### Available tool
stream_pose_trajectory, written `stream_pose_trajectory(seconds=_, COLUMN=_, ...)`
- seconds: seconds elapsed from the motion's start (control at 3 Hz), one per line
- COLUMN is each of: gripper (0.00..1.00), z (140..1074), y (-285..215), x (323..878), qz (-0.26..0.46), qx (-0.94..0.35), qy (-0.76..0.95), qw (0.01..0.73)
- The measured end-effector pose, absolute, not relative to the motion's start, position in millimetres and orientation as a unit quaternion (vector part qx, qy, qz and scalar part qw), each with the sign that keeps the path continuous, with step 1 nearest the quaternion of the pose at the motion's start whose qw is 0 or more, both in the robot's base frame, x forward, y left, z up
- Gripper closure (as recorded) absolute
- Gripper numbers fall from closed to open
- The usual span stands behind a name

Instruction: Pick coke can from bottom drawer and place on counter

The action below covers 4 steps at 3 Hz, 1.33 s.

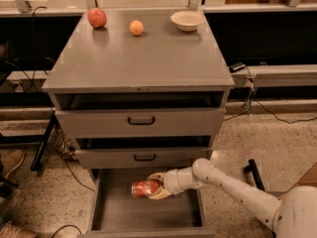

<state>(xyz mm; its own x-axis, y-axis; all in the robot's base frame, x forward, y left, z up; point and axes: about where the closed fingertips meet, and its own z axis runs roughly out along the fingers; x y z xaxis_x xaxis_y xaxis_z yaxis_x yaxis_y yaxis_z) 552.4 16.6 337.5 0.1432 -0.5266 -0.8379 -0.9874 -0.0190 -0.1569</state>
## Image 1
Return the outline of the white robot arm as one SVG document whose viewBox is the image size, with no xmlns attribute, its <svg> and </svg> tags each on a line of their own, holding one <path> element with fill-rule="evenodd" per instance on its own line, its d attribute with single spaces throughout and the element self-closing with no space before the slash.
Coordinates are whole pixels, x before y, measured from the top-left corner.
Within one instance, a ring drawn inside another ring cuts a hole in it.
<svg viewBox="0 0 317 238">
<path fill-rule="evenodd" d="M 211 161 L 197 159 L 189 168 L 149 176 L 159 187 L 150 199 L 215 185 L 240 203 L 276 238 L 317 238 L 317 187 L 300 185 L 276 197 L 223 173 Z"/>
</svg>

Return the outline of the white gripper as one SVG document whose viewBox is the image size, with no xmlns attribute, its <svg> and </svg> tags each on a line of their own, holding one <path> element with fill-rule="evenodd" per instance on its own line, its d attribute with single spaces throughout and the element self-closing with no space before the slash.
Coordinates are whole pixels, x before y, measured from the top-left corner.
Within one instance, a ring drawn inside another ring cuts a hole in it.
<svg viewBox="0 0 317 238">
<path fill-rule="evenodd" d="M 172 194 L 179 194 L 192 186 L 192 168 L 171 170 L 164 173 L 154 173 L 148 176 L 148 180 L 158 180 L 163 182 L 164 187 L 159 187 L 154 193 L 149 195 L 149 199 L 164 199 Z"/>
</svg>

